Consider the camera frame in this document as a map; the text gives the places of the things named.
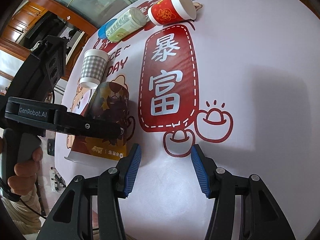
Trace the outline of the cream sleeve forearm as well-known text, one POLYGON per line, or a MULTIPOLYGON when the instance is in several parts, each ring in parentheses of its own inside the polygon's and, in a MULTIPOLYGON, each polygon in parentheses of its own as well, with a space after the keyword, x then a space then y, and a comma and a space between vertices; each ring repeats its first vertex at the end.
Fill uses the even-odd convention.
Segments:
MULTIPOLYGON (((22 201, 37 213, 41 212, 39 197, 36 186, 26 196, 21 197, 22 201)), ((12 202, 6 198, 1 199, 9 216, 23 235, 38 234, 41 229, 40 216, 28 209, 21 201, 12 202)))

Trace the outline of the person's left hand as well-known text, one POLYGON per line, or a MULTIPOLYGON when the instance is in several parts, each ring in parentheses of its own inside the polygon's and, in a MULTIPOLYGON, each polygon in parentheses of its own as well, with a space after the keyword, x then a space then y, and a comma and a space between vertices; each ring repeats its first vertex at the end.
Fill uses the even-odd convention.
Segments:
POLYGON ((15 199, 27 196, 35 187, 42 158, 43 151, 39 146, 32 152, 28 160, 15 164, 14 174, 7 179, 6 183, 1 177, 1 185, 4 184, 4 187, 9 190, 10 195, 14 196, 15 199))

